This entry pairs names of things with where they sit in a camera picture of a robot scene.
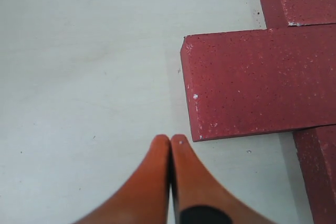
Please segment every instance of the white table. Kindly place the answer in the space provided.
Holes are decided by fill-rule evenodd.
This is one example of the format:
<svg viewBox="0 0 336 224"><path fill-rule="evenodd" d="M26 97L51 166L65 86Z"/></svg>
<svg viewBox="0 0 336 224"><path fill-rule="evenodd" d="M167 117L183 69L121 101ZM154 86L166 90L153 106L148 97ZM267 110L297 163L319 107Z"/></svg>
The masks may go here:
<svg viewBox="0 0 336 224"><path fill-rule="evenodd" d="M191 139L183 36L250 29L259 0L0 0L0 223L75 221L154 135ZM290 133L192 146L257 211L313 223Z"/></svg>

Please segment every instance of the white surface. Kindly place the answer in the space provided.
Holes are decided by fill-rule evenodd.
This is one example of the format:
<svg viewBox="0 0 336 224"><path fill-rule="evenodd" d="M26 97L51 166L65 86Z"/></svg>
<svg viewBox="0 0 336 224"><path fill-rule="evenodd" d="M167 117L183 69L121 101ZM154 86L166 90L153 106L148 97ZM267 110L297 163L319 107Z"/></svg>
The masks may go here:
<svg viewBox="0 0 336 224"><path fill-rule="evenodd" d="M0 223L75 221L154 135L190 138L183 36L258 28L259 0L0 0ZM312 223L290 133L193 147L257 211Z"/></svg>

